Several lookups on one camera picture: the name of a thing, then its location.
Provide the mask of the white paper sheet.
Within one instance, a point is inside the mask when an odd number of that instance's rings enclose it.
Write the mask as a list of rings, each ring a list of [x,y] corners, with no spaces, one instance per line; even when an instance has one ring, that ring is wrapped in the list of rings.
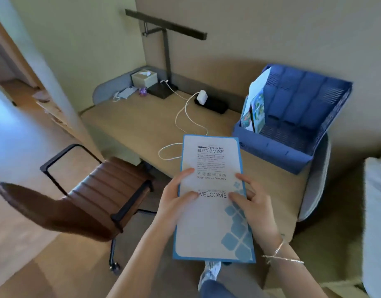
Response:
[[[263,92],[267,79],[270,75],[270,70],[271,68],[265,70],[256,80],[250,84],[248,95],[246,96],[243,106],[243,115],[246,114],[246,112],[249,110],[253,99],[256,98],[261,92]]]

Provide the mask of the brown leather office chair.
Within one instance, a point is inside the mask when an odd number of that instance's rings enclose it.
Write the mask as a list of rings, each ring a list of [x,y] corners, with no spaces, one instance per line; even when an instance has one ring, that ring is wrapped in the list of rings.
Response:
[[[76,147],[85,150],[99,165],[67,193],[48,170]],[[156,215],[156,211],[140,208],[148,193],[154,191],[154,177],[142,166],[117,157],[102,162],[80,144],[69,145],[40,170],[63,193],[60,200],[7,182],[0,182],[0,195],[16,211],[46,230],[110,242],[110,271],[120,275],[122,268],[114,261],[116,237],[136,213]]]

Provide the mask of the wooden shelf unit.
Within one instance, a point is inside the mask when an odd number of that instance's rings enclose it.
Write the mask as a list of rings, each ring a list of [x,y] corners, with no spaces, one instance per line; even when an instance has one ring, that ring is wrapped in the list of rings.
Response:
[[[19,48],[0,22],[0,83],[20,81],[33,88],[36,103],[44,109],[51,119],[75,138],[78,135],[68,124],[63,111],[53,101],[34,70],[30,67]]]

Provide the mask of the white desk telephone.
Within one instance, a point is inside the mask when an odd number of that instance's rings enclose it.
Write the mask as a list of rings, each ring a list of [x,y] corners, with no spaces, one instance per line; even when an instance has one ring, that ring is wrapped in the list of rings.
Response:
[[[135,93],[138,88],[134,86],[129,86],[125,89],[119,90],[113,94],[112,101],[118,102],[121,99],[128,99],[133,93]]]

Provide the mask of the blue and white guest booklet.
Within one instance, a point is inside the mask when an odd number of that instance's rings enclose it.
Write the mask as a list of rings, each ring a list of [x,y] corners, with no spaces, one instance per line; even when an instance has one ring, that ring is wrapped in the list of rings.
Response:
[[[194,173],[178,186],[178,196],[189,191],[198,198],[178,220],[173,258],[178,260],[255,263],[251,228],[244,212],[228,198],[229,192],[246,196],[238,138],[184,135],[181,171]]]

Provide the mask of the white bed bedding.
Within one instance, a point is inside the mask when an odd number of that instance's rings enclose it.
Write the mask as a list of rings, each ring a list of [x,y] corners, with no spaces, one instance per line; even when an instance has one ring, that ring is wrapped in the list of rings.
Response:
[[[362,282],[370,298],[381,298],[381,160],[364,166]]]

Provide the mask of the person's right forearm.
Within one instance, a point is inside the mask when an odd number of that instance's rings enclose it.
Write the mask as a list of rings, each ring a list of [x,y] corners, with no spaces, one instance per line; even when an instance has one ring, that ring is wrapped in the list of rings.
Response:
[[[277,247],[262,248],[286,298],[328,298],[293,248],[282,239]]]

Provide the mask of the grey desk surround panel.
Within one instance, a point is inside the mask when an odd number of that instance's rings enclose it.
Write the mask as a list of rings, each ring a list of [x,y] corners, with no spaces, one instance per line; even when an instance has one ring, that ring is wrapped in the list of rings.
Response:
[[[326,133],[320,141],[311,163],[297,220],[298,222],[302,222],[311,216],[322,198],[327,179],[331,150],[331,141]]]
[[[131,75],[135,72],[138,72],[142,69],[150,70],[156,72],[158,79],[163,79],[166,76],[166,71],[157,67],[150,65],[145,65],[135,70],[129,71],[125,74],[122,74],[114,79],[108,80],[105,83],[102,83],[96,87],[92,94],[92,100],[94,105],[98,105],[106,100],[109,100],[113,97],[113,94],[121,91],[128,86],[132,85]],[[172,83],[178,87],[178,89],[184,93],[193,94],[199,90],[205,90],[208,96],[213,96],[219,100],[226,102],[229,106],[229,109],[240,113],[243,108],[244,100],[246,95],[237,95],[230,93],[223,89],[215,88],[211,85],[205,84],[200,81],[196,81],[180,74],[172,74]]]

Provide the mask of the person's left hand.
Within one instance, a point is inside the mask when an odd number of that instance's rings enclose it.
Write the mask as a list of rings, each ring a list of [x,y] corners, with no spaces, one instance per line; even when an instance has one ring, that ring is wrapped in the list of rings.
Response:
[[[180,216],[187,207],[187,205],[178,205],[179,186],[181,181],[193,174],[194,171],[194,168],[181,171],[163,189],[153,224],[157,225],[158,230],[168,233],[169,236],[173,234]]]

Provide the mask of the light wooden desk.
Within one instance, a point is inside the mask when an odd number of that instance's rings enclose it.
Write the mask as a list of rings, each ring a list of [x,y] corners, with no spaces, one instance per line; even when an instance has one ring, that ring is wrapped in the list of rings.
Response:
[[[133,94],[118,102],[105,101],[86,111],[82,118],[114,138],[162,173],[173,177],[180,171],[181,160],[162,160],[158,151],[173,143],[182,143],[184,132],[174,119],[186,101],[173,94],[165,100],[153,95]],[[291,241],[298,220],[310,165],[298,175],[283,170],[241,149],[243,173],[270,194],[273,212],[281,234]]]

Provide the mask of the colourful orange brochure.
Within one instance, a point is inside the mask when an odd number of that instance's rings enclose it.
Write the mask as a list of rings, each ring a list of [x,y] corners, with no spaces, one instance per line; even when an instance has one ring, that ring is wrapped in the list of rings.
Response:
[[[253,123],[253,114],[252,114],[252,108],[251,107],[242,116],[241,127],[248,130],[248,131],[255,132],[254,123]]]

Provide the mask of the white sneaker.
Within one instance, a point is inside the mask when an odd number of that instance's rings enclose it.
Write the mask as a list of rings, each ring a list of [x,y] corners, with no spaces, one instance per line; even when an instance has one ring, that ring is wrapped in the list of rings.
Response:
[[[203,272],[201,273],[199,283],[198,283],[198,291],[201,290],[202,285],[207,280],[217,280],[218,274],[221,270],[221,261],[205,261],[205,267]]]

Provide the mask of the person's left forearm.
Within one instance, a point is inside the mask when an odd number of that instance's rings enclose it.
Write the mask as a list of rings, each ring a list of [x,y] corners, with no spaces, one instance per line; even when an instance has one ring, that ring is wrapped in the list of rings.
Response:
[[[149,298],[153,280],[176,220],[155,218],[106,298]]]

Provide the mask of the blue jeans leg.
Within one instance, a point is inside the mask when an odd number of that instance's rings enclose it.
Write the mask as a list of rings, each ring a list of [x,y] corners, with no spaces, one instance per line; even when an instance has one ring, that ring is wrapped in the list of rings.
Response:
[[[199,298],[238,298],[216,280],[205,281],[199,290]]]

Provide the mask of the black desk lamp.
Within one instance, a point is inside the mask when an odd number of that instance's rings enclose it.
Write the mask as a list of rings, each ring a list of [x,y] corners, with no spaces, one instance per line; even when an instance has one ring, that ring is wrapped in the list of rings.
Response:
[[[207,33],[202,32],[187,26],[183,26],[165,19],[153,17],[148,14],[144,14],[131,9],[125,9],[125,15],[138,19],[143,22],[144,32],[142,35],[148,37],[154,33],[162,32],[163,37],[163,48],[164,48],[164,59],[166,67],[166,77],[158,79],[158,82],[152,85],[148,92],[160,99],[166,99],[172,93],[178,90],[178,87],[172,82],[172,70],[171,70],[171,60],[169,53],[169,42],[168,42],[168,30],[173,32],[183,34],[185,36],[198,39],[207,40]]]

